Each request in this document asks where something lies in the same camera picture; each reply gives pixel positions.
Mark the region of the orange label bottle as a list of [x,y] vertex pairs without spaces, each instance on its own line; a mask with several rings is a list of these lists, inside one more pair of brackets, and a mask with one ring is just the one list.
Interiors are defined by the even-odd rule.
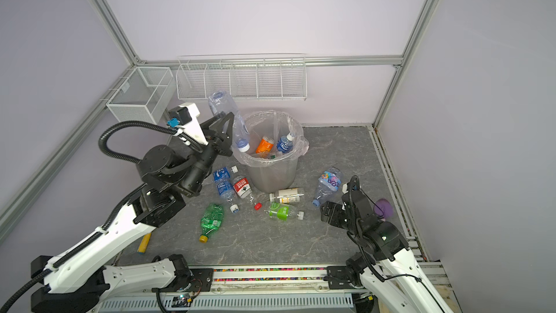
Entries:
[[256,148],[257,154],[268,154],[275,146],[275,140],[269,136],[263,136],[259,145]]

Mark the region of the blue label bottle white cap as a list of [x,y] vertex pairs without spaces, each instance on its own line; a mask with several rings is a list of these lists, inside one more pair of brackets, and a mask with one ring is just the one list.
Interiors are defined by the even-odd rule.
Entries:
[[281,154],[287,154],[292,151],[294,147],[294,140],[295,136],[292,133],[288,133],[285,136],[282,136],[276,145],[277,151]]

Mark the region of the green label clear bottle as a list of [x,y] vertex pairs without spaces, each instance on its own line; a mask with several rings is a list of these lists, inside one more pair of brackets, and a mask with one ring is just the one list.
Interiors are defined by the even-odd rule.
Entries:
[[270,218],[277,220],[303,220],[305,213],[292,204],[272,202],[266,212]]

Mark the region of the clear bottle white cap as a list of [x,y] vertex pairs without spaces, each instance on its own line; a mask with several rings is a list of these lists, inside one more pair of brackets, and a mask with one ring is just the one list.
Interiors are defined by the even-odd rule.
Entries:
[[227,91],[217,91],[208,98],[213,115],[224,117],[224,130],[231,133],[235,148],[242,153],[250,149],[250,133],[234,98]]

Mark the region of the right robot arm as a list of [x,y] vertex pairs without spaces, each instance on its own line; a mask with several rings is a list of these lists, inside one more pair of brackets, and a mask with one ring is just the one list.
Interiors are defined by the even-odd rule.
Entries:
[[340,204],[320,207],[321,220],[347,231],[358,252],[344,266],[329,266],[331,289],[364,289],[391,312],[452,312],[417,262],[402,233],[383,221],[354,175]]

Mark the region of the large clear bottle colourful label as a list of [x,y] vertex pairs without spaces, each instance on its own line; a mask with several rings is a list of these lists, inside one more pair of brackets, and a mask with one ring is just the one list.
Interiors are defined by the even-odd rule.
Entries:
[[334,166],[326,169],[319,177],[317,190],[312,204],[320,207],[326,201],[330,200],[341,188],[342,172]]

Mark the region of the crushed green bottle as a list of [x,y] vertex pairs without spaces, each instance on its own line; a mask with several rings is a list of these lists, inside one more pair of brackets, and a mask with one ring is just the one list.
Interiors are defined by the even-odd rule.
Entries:
[[199,241],[201,243],[207,243],[221,228],[223,219],[224,207],[221,204],[208,205],[201,218],[201,235]]

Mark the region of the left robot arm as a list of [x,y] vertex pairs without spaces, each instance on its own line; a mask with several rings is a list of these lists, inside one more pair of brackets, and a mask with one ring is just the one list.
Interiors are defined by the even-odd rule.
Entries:
[[[32,264],[32,278],[3,304],[8,312],[17,300],[31,292],[33,312],[90,312],[112,296],[141,289],[182,291],[194,276],[184,257],[130,267],[112,267],[108,262],[134,241],[171,220],[198,196],[218,156],[230,156],[235,116],[219,113],[198,125],[200,139],[185,126],[164,128],[142,121],[124,121],[100,137],[101,152],[114,159],[132,162],[142,183],[111,211],[107,220],[79,244],[58,256],[39,256]],[[191,148],[180,156],[166,145],[152,148],[143,158],[111,150],[109,138],[125,128],[147,128],[176,136]]]

